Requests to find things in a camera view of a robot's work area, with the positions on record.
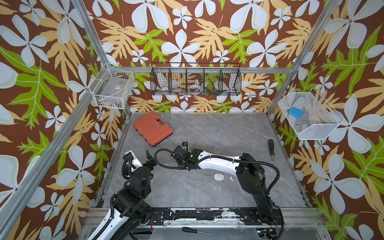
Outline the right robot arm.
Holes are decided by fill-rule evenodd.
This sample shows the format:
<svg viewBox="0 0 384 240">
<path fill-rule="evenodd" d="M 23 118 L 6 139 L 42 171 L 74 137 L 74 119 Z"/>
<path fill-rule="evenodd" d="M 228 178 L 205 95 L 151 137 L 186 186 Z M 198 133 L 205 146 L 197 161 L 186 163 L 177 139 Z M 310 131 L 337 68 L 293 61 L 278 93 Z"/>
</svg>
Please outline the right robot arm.
<svg viewBox="0 0 384 240">
<path fill-rule="evenodd" d="M 176 161 L 177 166 L 162 164 L 157 155 L 167 152 Z M 280 178 L 280 170 L 273 164 L 255 160 L 250 154 L 228 157 L 212 154 L 200 149 L 188 151 L 188 143 L 177 146 L 173 151 L 159 149 L 152 156 L 147 152 L 147 159 L 162 168 L 171 170 L 215 170 L 237 177 L 241 188 L 252 195 L 256 205 L 257 224 L 284 225 L 282 210 L 271 199 L 270 193 Z"/>
</svg>

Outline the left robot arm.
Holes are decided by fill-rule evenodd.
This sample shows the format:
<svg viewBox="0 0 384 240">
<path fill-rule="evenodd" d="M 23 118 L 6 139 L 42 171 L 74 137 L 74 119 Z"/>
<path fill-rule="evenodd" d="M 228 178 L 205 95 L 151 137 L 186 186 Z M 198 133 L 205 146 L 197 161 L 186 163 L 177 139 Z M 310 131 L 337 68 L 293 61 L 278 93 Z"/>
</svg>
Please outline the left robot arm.
<svg viewBox="0 0 384 240">
<path fill-rule="evenodd" d="M 126 180 L 121 190 L 110 198 L 110 209 L 89 240 L 135 240 L 133 231 L 151 218 L 152 208 L 145 202 L 151 192 L 151 170 L 155 162 L 141 163 L 133 151 L 123 155 L 122 176 Z"/>
</svg>

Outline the white earbud charging case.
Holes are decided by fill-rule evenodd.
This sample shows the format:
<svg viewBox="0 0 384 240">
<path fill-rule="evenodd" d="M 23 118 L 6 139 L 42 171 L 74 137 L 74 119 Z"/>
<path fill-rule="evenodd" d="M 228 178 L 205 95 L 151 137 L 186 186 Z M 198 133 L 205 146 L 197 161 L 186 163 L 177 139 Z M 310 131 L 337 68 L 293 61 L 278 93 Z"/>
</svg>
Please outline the white earbud charging case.
<svg viewBox="0 0 384 240">
<path fill-rule="evenodd" d="M 219 173 L 214 174 L 214 180 L 215 180 L 215 181 L 221 182 L 221 181 L 223 181 L 224 179 L 225 179 L 225 176 L 224 176 L 223 174 L 219 174 Z"/>
</svg>

